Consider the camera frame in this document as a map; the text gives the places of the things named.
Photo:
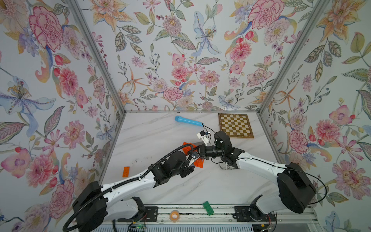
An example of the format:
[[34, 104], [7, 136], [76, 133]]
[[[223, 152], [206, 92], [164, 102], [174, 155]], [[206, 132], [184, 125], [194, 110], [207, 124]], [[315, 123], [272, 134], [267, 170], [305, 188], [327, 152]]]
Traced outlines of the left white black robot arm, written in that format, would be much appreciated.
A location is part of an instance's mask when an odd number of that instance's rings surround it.
[[88, 184], [74, 201], [73, 215], [64, 224], [63, 231], [91, 232], [105, 220], [117, 217], [138, 221], [146, 208], [135, 194], [166, 184], [176, 175], [185, 178], [194, 171], [193, 163], [199, 157], [196, 151], [188, 155], [176, 151], [131, 179], [105, 186], [97, 181]]

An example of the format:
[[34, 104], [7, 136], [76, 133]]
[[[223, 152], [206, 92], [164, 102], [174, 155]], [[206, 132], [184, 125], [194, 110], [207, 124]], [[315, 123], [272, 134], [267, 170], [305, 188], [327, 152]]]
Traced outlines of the orange fluffy cloth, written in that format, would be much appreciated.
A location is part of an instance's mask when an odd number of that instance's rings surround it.
[[[191, 144], [191, 143], [186, 143], [186, 142], [183, 142], [183, 145], [186, 146], [184, 148], [182, 148], [184, 154], [187, 156], [186, 160], [188, 161], [188, 167], [198, 167], [198, 168], [203, 168], [203, 165], [204, 165], [204, 159], [201, 157], [200, 155], [200, 152], [198, 150], [198, 147], [194, 144]], [[188, 156], [192, 153], [198, 153], [199, 154], [199, 158], [192, 162], [192, 161], [189, 161], [188, 160]]]

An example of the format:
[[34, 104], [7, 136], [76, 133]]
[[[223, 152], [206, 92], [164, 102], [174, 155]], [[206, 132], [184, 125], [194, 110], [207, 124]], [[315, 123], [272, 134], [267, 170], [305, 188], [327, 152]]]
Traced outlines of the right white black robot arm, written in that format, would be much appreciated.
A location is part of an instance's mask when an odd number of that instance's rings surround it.
[[197, 137], [203, 141], [197, 152], [201, 159], [221, 158], [222, 163], [234, 169], [247, 170], [276, 185], [276, 191], [259, 195], [248, 206], [237, 213], [248, 221], [261, 221], [270, 213], [290, 210], [302, 214], [316, 194], [307, 174], [296, 163], [288, 165], [270, 162], [235, 148], [230, 137], [223, 131], [214, 134], [214, 145], [210, 144], [210, 133], [201, 131]]

